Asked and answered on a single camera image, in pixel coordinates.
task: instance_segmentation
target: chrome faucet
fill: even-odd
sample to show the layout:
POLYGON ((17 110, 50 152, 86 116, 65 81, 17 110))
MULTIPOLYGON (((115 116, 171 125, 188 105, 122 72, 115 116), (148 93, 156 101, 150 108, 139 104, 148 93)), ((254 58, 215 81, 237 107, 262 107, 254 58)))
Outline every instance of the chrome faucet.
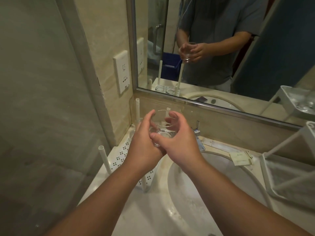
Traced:
POLYGON ((196 139, 197 139, 197 143, 198 143, 198 146, 199 146, 199 150, 202 152, 202 151, 204 151, 206 148, 204 147, 204 145, 202 144, 202 142, 199 140, 199 136, 200 136, 199 125, 200 125, 200 122, 197 120, 197 127, 196 127, 196 129, 193 129, 193 131, 194 131, 195 136, 196 136, 196 139))

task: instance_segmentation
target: small paper packet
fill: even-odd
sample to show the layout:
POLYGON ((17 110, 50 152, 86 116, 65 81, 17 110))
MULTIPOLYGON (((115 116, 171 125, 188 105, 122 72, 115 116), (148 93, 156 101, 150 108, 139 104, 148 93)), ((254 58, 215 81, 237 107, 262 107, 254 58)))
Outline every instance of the small paper packet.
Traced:
POLYGON ((249 151, 245 152, 230 152, 230 156, 234 165, 236 166, 244 166, 244 165, 252 165, 252 155, 249 151))

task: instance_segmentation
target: blue bin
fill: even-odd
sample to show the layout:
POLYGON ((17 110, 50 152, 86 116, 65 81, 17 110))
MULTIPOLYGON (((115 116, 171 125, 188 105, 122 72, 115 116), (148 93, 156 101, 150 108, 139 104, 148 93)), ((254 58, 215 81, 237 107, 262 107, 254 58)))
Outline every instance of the blue bin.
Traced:
POLYGON ((182 60, 177 54, 163 53, 161 78, 178 81, 182 60))

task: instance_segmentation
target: gray t-shirt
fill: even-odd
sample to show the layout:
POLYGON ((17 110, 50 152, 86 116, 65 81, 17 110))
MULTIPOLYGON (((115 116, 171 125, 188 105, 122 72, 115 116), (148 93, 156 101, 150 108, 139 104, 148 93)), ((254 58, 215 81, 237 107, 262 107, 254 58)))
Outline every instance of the gray t-shirt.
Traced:
MULTIPOLYGON (((189 31, 189 41, 215 43, 236 32, 258 35, 268 0, 186 0, 179 28, 189 31)), ((185 64, 183 82, 214 86, 225 83, 232 75, 238 51, 210 56, 197 63, 185 64)))

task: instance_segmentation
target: electrical outlet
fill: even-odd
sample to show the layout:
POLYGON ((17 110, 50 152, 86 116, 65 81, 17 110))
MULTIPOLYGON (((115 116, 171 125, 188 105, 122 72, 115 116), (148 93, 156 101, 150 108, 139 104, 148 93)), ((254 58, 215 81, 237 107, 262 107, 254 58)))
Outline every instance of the electrical outlet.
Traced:
POLYGON ((144 45, 143 37, 137 40, 137 56, 138 56, 138 75, 142 72, 144 68, 144 45))
POLYGON ((118 78, 120 94, 130 85, 128 51, 124 50, 114 57, 114 67, 118 78))

